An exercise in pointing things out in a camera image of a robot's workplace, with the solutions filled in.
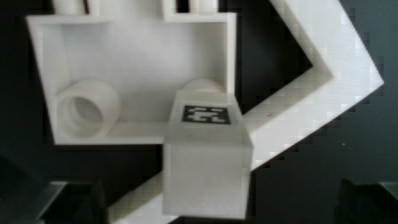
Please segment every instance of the black background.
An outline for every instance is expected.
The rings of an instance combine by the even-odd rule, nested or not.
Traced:
[[[398,181],[398,1],[342,3],[386,85],[255,171],[248,220],[180,218],[175,223],[333,223],[342,179]],[[267,1],[230,0],[225,7],[241,13],[237,98],[246,112],[310,63]],[[51,1],[0,1],[0,223],[51,179],[100,179],[113,204],[163,169],[161,146],[54,146],[26,24],[27,14],[47,13]]]

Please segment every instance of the white plastic part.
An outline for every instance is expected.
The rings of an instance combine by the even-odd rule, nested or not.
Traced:
[[[219,0],[191,0],[191,13],[216,14],[219,12]]]
[[[100,80],[81,81],[59,98],[61,138],[99,138],[109,133],[122,115],[122,97]]]
[[[164,143],[164,213],[246,218],[253,142],[234,94],[179,91]]]
[[[186,91],[223,93],[226,90],[219,83],[211,79],[195,80],[184,87]]]
[[[161,0],[88,3],[84,16],[29,17],[56,144],[163,144],[182,86],[212,78],[235,92],[237,15],[166,19]],[[58,95],[88,78],[115,86],[122,117],[104,137],[65,138]]]
[[[56,143],[163,144],[173,96],[184,84],[216,76],[226,92],[235,93],[237,14],[177,13],[175,0],[90,0],[88,3],[90,15],[29,17]],[[273,4],[314,68],[246,114],[255,141],[253,169],[333,121],[385,84],[340,1],[273,0]],[[177,54],[175,48],[184,49],[186,54]],[[155,59],[159,65],[175,67],[154,66]],[[186,71],[175,72],[180,65],[191,62],[211,63],[200,63],[200,67],[184,66]],[[122,115],[123,119],[104,138],[63,141],[56,125],[58,95],[83,78],[100,78],[115,84],[123,103],[143,105],[143,113],[136,113],[134,119]],[[163,84],[145,85],[143,80],[161,80]],[[147,101],[145,97],[143,101],[131,101],[131,96],[141,99],[145,94],[132,92],[132,84],[150,91],[168,86],[170,95],[168,91],[155,91],[147,95]],[[136,111],[134,108],[125,107],[125,115]],[[177,218],[163,214],[159,179],[161,176],[143,185],[143,191],[132,192],[111,207],[113,223],[166,224]]]
[[[77,16],[86,14],[86,0],[54,0],[56,14]]]

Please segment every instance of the circular opening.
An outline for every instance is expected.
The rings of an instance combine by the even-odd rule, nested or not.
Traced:
[[[83,97],[61,103],[61,128],[70,136],[88,138],[99,134],[104,124],[102,111],[97,104]]]

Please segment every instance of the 3d printed part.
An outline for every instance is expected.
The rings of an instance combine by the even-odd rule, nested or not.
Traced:
[[[99,80],[81,81],[58,101],[65,138],[104,137],[122,115],[122,97],[111,85]]]
[[[198,91],[177,94],[164,144],[164,212],[244,219],[253,142],[235,96],[207,91],[205,83],[189,84]]]

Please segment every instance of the white curved piece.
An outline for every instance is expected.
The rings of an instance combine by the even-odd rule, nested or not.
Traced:
[[[340,1],[273,0],[273,4],[314,69],[246,115],[255,141],[253,169],[333,121],[385,84]],[[163,214],[163,197],[161,174],[111,207],[111,222],[170,223],[179,217]]]

